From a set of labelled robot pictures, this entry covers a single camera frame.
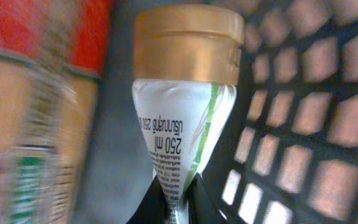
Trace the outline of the white tube with gold cap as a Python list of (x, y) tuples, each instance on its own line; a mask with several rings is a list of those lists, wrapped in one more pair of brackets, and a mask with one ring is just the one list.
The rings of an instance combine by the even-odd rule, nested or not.
[(190, 221), (186, 192), (231, 114), (244, 20), (229, 9), (177, 4), (135, 19), (132, 97), (168, 224)]

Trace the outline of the grey plastic lattice basket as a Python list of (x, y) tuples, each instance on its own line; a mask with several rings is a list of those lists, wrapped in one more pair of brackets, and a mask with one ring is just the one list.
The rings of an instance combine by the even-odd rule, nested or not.
[[(135, 17), (113, 10), (73, 223), (127, 223), (155, 178), (131, 99)], [(358, 223), (358, 0), (215, 1), (245, 20), (237, 99), (200, 174), (227, 223)]]

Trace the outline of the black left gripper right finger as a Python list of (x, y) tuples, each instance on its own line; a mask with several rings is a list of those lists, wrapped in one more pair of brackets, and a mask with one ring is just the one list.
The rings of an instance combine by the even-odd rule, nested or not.
[(196, 174), (187, 189), (190, 224), (227, 224), (207, 193), (204, 182)]

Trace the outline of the orange spaghetti packet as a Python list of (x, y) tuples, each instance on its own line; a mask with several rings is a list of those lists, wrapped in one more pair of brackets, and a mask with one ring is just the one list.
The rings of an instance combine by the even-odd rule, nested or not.
[(68, 223), (111, 0), (0, 0), (0, 223)]

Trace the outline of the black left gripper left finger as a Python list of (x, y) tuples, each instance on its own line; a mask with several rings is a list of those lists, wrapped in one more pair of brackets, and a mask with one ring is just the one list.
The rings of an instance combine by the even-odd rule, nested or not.
[(165, 224), (166, 205), (162, 187), (155, 176), (127, 224)]

